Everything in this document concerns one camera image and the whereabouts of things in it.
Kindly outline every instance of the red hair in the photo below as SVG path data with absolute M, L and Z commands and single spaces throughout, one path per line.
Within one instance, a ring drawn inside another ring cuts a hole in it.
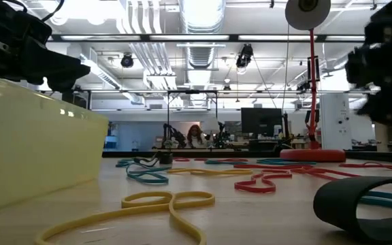
M 202 143 L 203 143 L 202 137 L 201 137 L 202 130 L 201 130 L 201 128 L 199 127 L 199 125 L 193 125 L 193 126 L 190 127 L 189 132 L 187 133 L 187 141 L 188 141 L 190 144 L 192 144 L 192 141 L 193 141 L 193 140 L 192 140 L 192 138 L 191 138 L 191 131 L 192 131 L 193 129 L 197 129 L 197 135 L 196 135 L 197 141 L 198 141 L 200 144 L 202 144 Z

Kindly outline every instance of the computer monitor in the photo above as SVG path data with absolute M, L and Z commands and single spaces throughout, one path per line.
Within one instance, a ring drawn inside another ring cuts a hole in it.
M 273 136 L 275 125 L 282 126 L 281 109 L 242 108 L 242 133 Z

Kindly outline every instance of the wooden table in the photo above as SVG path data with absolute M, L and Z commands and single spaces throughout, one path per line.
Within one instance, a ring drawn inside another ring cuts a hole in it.
M 277 192 L 253 194 L 236 191 L 233 183 L 250 176 L 206 177 L 168 175 L 167 186 L 140 184 L 128 180 L 124 169 L 115 168 L 117 159 L 104 159 L 99 179 L 70 189 L 30 199 L 0 209 L 0 244 L 32 244 L 35 235 L 54 224 L 74 218 L 117 210 L 120 199 L 142 191 L 208 191 L 216 196 L 212 207 L 179 210 L 189 222 L 205 231 L 208 244 L 356 244 L 344 232 L 320 221 L 313 212 L 316 190 L 326 180 L 295 174 L 292 179 L 274 179 Z M 348 160 L 349 163 L 362 161 Z M 336 163 L 321 167 L 339 169 Z M 174 167 L 229 169 L 228 165 L 202 162 L 174 163 Z M 360 175 L 392 176 L 386 169 L 342 169 Z M 392 186 L 383 188 L 392 190 Z M 361 218 L 391 216 L 392 210 L 359 206 Z M 51 239 L 59 244 L 195 244 L 171 227 L 167 212 L 118 218 L 82 227 Z

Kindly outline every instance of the red pole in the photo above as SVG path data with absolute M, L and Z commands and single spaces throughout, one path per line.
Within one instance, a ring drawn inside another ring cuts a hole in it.
M 308 135 L 310 139 L 315 139 L 315 114 L 316 114 L 316 100 L 317 100 L 317 85 L 316 85 L 316 63 L 314 57 L 314 29 L 310 30 L 310 37 L 311 37 L 311 123 L 310 123 L 310 130 Z M 311 140 L 311 149 L 318 149 L 319 144 Z

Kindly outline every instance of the yellow plastic bin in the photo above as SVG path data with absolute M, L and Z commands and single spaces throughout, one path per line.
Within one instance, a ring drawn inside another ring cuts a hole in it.
M 96 178 L 107 124 L 0 79 L 0 207 Z

